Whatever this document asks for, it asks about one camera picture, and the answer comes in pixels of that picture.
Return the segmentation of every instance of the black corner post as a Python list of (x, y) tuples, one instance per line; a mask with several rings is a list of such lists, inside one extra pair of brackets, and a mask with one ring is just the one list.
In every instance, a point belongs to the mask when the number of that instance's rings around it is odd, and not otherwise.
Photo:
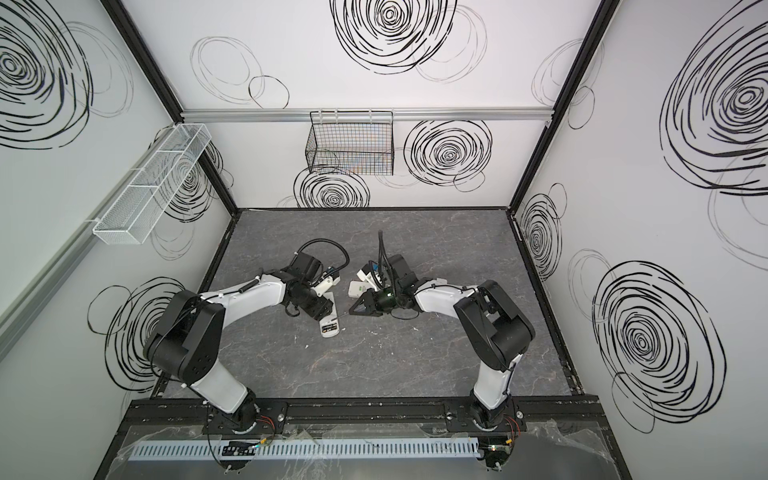
[(523, 172), (522, 179), (518, 185), (518, 189), (515, 191), (515, 195), (512, 197), (512, 202), (509, 204), (509, 210), (511, 215), (515, 215), (523, 202), (525, 192), (533, 182), (533, 178), (536, 175), (539, 165), (544, 160), (549, 145), (554, 139), (554, 134), (557, 133), (560, 123), (565, 118), (568, 112), (568, 107), (573, 101), (573, 97), (576, 94), (576, 90), (579, 88), (581, 78), (584, 77), (589, 64), (592, 61), (594, 53), (597, 51), (600, 42), (603, 39), (603, 34), (611, 23), (611, 19), (616, 12), (616, 8), (621, 3), (621, 0), (602, 0), (598, 7), (597, 13), (594, 14), (591, 25), (587, 30), (587, 34), (584, 37), (584, 41), (581, 43), (576, 60), (571, 66), (571, 71), (568, 72), (568, 76), (565, 78), (562, 90), (558, 95), (558, 99), (554, 103), (554, 113), (550, 124), (545, 127), (541, 132), (541, 136), (536, 143), (536, 148), (533, 150), (531, 160), (528, 161), (528, 166)]
[[(170, 89), (170, 85), (165, 80), (162, 71), (157, 66), (152, 54), (147, 48), (147, 44), (144, 43), (144, 39), (139, 34), (133, 19), (125, 9), (121, 0), (101, 0), (101, 4), (104, 6), (104, 10), (112, 19), (112, 23), (120, 32), (125, 44), (131, 50), (131, 53), (136, 58), (136, 62), (141, 67), (144, 75), (147, 76), (150, 85), (160, 98), (163, 106), (170, 115), (170, 119), (175, 122), (182, 122), (184, 119), (181, 117), (181, 104), (176, 99), (173, 91)], [(206, 151), (200, 156), (200, 160), (197, 161), (200, 164), (200, 168), (203, 169), (205, 176), (208, 178), (210, 184), (214, 187), (214, 190), (218, 194), (221, 202), (226, 207), (230, 216), (235, 217), (237, 215), (237, 205), (232, 198), (230, 191), (227, 189), (227, 185), (221, 180), (219, 172), (214, 167), (214, 164), (210, 161), (210, 157)]]

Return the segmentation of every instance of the white wire basket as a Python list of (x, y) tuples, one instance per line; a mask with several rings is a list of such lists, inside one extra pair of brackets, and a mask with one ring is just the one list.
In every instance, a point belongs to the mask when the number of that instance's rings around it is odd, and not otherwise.
[(204, 124), (177, 124), (147, 157), (94, 235), (107, 245), (143, 243), (210, 142)]

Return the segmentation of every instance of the robotic arm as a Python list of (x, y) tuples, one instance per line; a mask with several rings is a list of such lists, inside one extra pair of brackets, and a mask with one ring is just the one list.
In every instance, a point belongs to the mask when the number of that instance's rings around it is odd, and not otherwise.
[(387, 256), (382, 236), (380, 230), (379, 262), (371, 260), (358, 272), (371, 287), (349, 313), (381, 316), (400, 307), (458, 319), (481, 360), (470, 413), (480, 429), (493, 430), (511, 401), (515, 366), (536, 336), (533, 325), (495, 281), (456, 286), (440, 279), (420, 280), (401, 255)]
[[(345, 263), (330, 267), (319, 276), (321, 262), (303, 250), (317, 242), (331, 243), (344, 254)], [(219, 409), (234, 431), (245, 433), (256, 423), (259, 407), (255, 396), (219, 362), (221, 332), (233, 322), (268, 306), (289, 305), (303, 310), (321, 323), (323, 335), (338, 333), (333, 295), (326, 291), (339, 282), (339, 271), (349, 264), (349, 255), (338, 243), (315, 239), (302, 245), (289, 266), (259, 272), (245, 283), (226, 290), (196, 294), (184, 290), (168, 303), (144, 344), (144, 356), (188, 385)], [(327, 330), (335, 327), (336, 331)]]

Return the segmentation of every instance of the wire mesh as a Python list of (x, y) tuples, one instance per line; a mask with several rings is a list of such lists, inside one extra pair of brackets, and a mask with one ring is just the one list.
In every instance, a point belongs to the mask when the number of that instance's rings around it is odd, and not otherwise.
[(204, 124), (175, 125), (96, 223), (108, 245), (143, 243), (210, 142)]
[(389, 121), (348, 122), (346, 112), (329, 112), (312, 118), (310, 136), (306, 141), (306, 165), (310, 172), (316, 167), (338, 167), (358, 175), (393, 175), (395, 145), (392, 138), (392, 116)]

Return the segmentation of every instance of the black wire basket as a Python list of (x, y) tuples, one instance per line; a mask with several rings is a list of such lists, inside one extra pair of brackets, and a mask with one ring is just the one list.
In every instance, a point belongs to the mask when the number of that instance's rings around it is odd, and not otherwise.
[(310, 172), (338, 167), (358, 175), (393, 175), (391, 111), (314, 111), (306, 141)]

